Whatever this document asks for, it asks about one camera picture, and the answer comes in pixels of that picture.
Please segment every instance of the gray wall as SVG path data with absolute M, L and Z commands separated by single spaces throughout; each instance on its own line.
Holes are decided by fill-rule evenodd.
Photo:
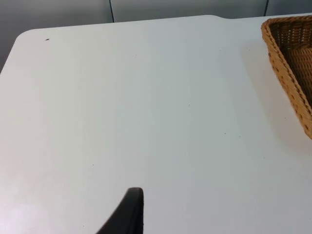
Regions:
M 266 0 L 112 0 L 115 22 L 195 15 L 263 16 Z
M 312 0 L 269 0 L 267 16 L 312 12 Z
M 24 31 L 106 22 L 112 22 L 109 0 L 0 0 L 0 71 Z

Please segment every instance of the basket rim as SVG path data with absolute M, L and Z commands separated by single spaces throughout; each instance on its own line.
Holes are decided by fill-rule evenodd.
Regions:
M 304 104 L 304 106 L 306 107 L 307 112 L 310 115 L 310 120 L 312 120 L 312 108 L 310 103 L 307 100 L 307 97 L 305 95 L 305 93 L 302 91 L 301 86 L 299 85 L 296 76 L 294 75 L 293 71 L 291 70 L 287 60 L 285 59 L 283 53 L 281 52 L 279 46 L 277 45 L 274 37 L 272 36 L 271 33 L 271 29 L 270 29 L 270 25 L 274 24 L 274 23 L 281 23 L 281 22 L 301 22 L 301 21 L 312 21 L 312 15 L 308 15 L 308 16 L 295 16 L 295 17 L 282 17 L 282 18 L 272 18 L 272 19 L 267 19 L 266 21 L 264 21 L 261 25 L 261 31 L 262 33 L 265 33 L 268 38 L 269 41 L 267 39 L 265 39 L 263 36 L 263 39 L 265 41 L 265 43 L 270 43 L 275 52 L 277 53 L 280 61 L 282 62 L 284 68 L 286 68 L 289 76 L 294 80 L 292 81 L 297 92 L 299 93 L 299 96 L 301 98 L 301 102 Z

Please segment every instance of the black object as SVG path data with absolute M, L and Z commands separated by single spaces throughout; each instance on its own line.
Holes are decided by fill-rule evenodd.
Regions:
M 143 234 L 144 195 L 141 188 L 130 188 L 97 234 Z

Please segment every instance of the brown woven basket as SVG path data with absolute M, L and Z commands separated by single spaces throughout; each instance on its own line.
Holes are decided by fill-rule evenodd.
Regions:
M 261 31 L 272 68 L 312 139 L 312 16 L 268 19 Z

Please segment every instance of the white table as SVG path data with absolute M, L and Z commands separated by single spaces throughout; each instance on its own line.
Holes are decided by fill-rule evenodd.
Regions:
M 146 234 L 311 233 L 312 141 L 266 19 L 21 34 L 0 75 L 0 233 L 94 234 L 133 186 Z

